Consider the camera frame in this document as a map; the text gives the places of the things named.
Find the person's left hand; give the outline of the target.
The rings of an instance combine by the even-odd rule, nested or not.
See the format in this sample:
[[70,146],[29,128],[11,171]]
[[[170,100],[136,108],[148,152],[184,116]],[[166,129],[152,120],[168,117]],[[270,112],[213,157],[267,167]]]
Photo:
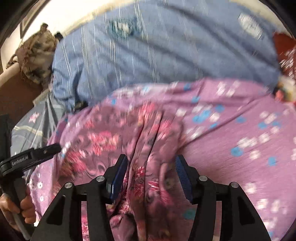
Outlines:
[[10,197],[6,194],[3,193],[1,195],[1,211],[10,224],[10,226],[17,230],[20,231],[18,228],[15,219],[13,217],[13,214],[21,214],[23,218],[25,219],[25,223],[33,225],[36,221],[36,209],[35,206],[32,202],[32,198],[30,196],[30,189],[27,187],[26,189],[26,196],[25,198],[21,201],[20,203],[20,208],[17,207],[14,202],[10,199]]

